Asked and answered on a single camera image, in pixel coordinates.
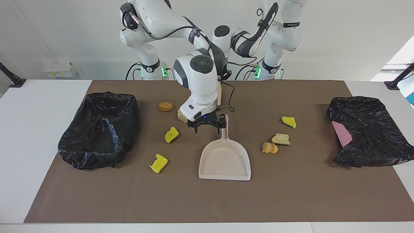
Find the beige plastic dustpan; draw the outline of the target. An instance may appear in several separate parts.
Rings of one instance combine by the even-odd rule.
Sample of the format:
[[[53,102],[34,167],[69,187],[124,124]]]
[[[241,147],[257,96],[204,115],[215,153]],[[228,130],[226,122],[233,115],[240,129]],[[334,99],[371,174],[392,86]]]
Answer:
[[[198,177],[210,180],[250,181],[250,160],[246,149],[229,138],[229,116],[221,138],[210,142],[201,153]]]

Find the black trash bag bin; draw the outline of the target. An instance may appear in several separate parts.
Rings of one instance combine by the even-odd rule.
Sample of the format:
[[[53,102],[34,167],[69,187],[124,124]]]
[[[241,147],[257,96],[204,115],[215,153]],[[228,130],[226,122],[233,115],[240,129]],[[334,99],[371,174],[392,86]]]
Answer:
[[[139,128],[135,96],[88,94],[61,136],[58,154],[78,170],[114,168],[133,149]]]

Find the white wall socket box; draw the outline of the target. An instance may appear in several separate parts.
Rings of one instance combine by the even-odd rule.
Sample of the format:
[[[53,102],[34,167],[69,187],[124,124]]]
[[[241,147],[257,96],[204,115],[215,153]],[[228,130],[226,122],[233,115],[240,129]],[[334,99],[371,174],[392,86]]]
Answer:
[[[42,71],[49,78],[74,78],[77,75],[77,70],[71,62],[44,63]]]

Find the beige sponge chunk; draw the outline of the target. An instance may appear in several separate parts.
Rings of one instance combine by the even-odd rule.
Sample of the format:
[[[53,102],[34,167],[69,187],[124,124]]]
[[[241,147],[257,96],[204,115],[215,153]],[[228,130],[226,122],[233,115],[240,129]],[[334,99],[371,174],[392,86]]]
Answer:
[[[272,143],[279,145],[291,145],[288,134],[276,134],[272,137]]]

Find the brown table mat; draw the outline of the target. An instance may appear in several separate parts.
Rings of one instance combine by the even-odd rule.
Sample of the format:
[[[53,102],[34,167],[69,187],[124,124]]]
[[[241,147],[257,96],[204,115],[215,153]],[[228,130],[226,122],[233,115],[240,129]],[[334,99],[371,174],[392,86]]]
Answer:
[[[350,96],[342,81],[232,82],[236,90],[229,136],[242,144],[250,181],[198,177],[203,148],[216,128],[194,130],[176,112],[189,91],[175,81],[93,81],[87,93],[136,97],[139,136],[116,168],[81,171],[56,155],[25,223],[405,222],[414,202],[393,167],[347,168],[332,161],[336,134],[326,111],[333,97]],[[294,117],[296,129],[281,118]],[[167,131],[179,136],[167,143]],[[262,144],[288,134],[275,154]],[[168,159],[157,174],[155,155]]]

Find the black clamp stand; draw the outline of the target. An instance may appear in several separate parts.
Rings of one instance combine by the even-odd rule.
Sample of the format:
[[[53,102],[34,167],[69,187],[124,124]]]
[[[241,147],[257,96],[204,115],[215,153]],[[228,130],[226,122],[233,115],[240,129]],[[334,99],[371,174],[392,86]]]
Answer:
[[[393,81],[385,81],[384,84],[389,90],[400,90],[399,82],[410,78],[414,75],[414,62],[410,64],[404,71],[402,71]]]
[[[15,75],[13,72],[9,71],[1,62],[0,62],[0,71],[2,71],[12,82],[9,86],[10,88],[20,88],[26,82],[25,78],[20,78]]]

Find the pink sheet in bag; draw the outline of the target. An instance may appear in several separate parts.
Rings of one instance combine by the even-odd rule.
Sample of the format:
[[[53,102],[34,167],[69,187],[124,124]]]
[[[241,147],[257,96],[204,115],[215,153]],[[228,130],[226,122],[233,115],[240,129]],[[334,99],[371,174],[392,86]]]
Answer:
[[[336,136],[339,139],[341,147],[347,146],[353,140],[352,135],[343,124],[336,121],[331,121],[331,123],[335,130]]]

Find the black trash bag over pink bin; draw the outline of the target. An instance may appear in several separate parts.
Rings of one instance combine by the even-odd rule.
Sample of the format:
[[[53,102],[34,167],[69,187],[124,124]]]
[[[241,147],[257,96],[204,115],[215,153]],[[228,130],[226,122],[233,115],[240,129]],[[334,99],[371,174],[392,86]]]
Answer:
[[[414,146],[403,136],[385,105],[372,97],[334,97],[330,121],[342,124],[352,140],[333,162],[355,168],[393,166],[414,160]]]

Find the yellow sponge piece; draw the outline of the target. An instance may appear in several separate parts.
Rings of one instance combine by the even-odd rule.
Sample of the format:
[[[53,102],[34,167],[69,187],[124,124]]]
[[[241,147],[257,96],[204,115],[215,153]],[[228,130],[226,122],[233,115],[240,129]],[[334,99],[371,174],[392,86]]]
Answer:
[[[162,169],[167,165],[167,163],[167,158],[165,158],[161,154],[156,154],[155,161],[151,165],[149,165],[149,167],[152,171],[154,171],[154,173],[159,174],[162,171]]]
[[[291,128],[293,128],[293,129],[296,129],[297,124],[296,124],[296,121],[295,121],[295,118],[294,118],[294,117],[287,117],[287,116],[283,116],[283,117],[281,118],[281,120],[282,120],[282,122],[283,122],[285,125],[288,125],[288,126],[290,126]]]
[[[171,127],[164,136],[165,141],[169,144],[179,136],[179,132],[175,127]]]

